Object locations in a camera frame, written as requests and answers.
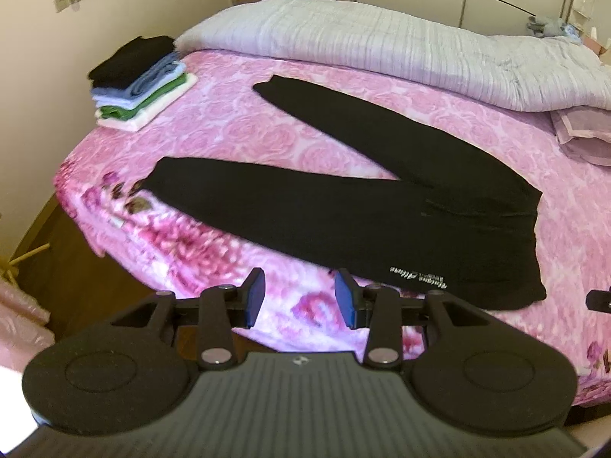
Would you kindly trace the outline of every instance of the electrical outlet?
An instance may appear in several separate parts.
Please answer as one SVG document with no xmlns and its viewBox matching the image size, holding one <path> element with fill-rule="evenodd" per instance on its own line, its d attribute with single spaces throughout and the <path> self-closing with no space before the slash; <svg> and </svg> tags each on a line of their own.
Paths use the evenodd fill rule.
<svg viewBox="0 0 611 458">
<path fill-rule="evenodd" d="M 70 5 L 71 5 L 71 1 L 70 0 L 55 0 L 55 10 L 56 12 L 61 12 L 63 10 L 66 10 Z"/>
</svg>

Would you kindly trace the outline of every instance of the blue folded garment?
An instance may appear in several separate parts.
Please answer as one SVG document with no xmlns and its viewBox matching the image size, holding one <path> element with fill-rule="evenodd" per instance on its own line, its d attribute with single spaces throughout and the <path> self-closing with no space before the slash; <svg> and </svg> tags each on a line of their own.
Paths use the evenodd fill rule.
<svg viewBox="0 0 611 458">
<path fill-rule="evenodd" d="M 153 84 L 147 91 L 142 93 L 140 96 L 135 96 L 130 99 L 120 98 L 116 96 L 108 96 L 106 94 L 95 94 L 93 97 L 96 101 L 95 106 L 96 108 L 100 108 L 101 106 L 120 106 L 121 108 L 124 108 L 126 110 L 133 110 L 159 88 L 164 87 L 166 84 L 174 81 L 174 79 L 177 79 L 179 76 L 182 76 L 186 72 L 186 70 L 186 65 L 182 62 L 178 62 L 178 65 L 172 72 L 167 73 L 163 77 L 160 77 L 155 84 Z"/>
<path fill-rule="evenodd" d="M 136 79 L 124 90 L 116 88 L 93 88 L 92 96 L 112 96 L 116 98 L 132 99 L 146 93 L 160 78 L 172 72 L 177 64 L 178 52 L 172 52 L 164 56 L 160 61 L 153 65 L 143 75 Z"/>
</svg>

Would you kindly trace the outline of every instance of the pillow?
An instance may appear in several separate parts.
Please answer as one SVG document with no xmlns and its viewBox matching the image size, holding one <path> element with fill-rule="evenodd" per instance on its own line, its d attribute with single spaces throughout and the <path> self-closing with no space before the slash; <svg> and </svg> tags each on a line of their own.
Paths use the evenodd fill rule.
<svg viewBox="0 0 611 458">
<path fill-rule="evenodd" d="M 574 106 L 550 113 L 560 148 L 568 156 L 611 166 L 611 111 Z"/>
</svg>

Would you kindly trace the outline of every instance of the baseboard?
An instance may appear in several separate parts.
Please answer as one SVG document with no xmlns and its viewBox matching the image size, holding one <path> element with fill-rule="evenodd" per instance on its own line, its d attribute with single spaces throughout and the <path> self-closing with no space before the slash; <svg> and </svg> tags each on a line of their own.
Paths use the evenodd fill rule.
<svg viewBox="0 0 611 458">
<path fill-rule="evenodd" d="M 49 201 L 45 203 L 45 206 L 40 211 L 40 214 L 38 214 L 38 216 L 34 219 L 34 222 L 23 236 L 23 239 L 19 243 L 19 246 L 17 246 L 17 249 L 13 253 L 13 257 L 11 257 L 11 259 L 21 256 L 29 251 L 32 243 L 36 239 L 36 236 L 45 225 L 45 222 L 49 220 L 49 217 L 51 217 L 57 206 L 59 206 L 59 202 L 57 201 L 55 195 L 53 195 Z"/>
</svg>

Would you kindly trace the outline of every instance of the wooden floor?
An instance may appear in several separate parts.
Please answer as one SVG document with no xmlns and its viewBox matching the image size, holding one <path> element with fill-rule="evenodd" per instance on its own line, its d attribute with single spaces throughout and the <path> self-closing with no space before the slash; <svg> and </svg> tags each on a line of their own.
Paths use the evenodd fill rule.
<svg viewBox="0 0 611 458">
<path fill-rule="evenodd" d="M 76 224 L 57 207 L 31 245 L 50 243 L 48 251 L 19 266 L 18 282 L 51 312 L 56 339 L 75 334 L 91 324 L 137 303 L 154 293 L 109 256 L 97 257 Z M 181 354 L 195 357 L 194 329 L 184 329 L 178 340 Z M 236 351 L 271 351 L 234 335 Z"/>
</svg>

